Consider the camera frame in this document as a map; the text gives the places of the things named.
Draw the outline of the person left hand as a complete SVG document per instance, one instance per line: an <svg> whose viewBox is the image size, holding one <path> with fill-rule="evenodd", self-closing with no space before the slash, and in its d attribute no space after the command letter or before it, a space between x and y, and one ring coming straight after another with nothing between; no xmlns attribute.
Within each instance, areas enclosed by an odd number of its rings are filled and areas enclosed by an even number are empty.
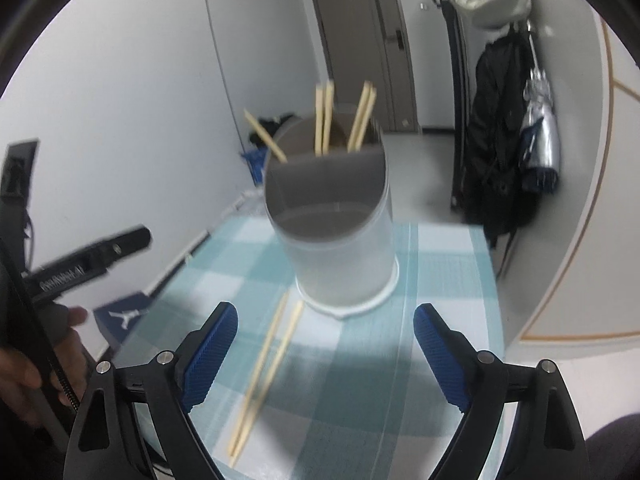
<svg viewBox="0 0 640 480"><path fill-rule="evenodd" d="M89 312L83 307L69 308L65 336L53 348L58 364L78 400L82 399L87 389L88 360L77 327L87 321L88 315ZM43 353L34 363L20 350L1 349L1 403L32 428L40 427L42 418L27 393L42 387L44 370L49 372L48 379L58 394L58 400L68 408L72 405L47 357Z"/></svg>

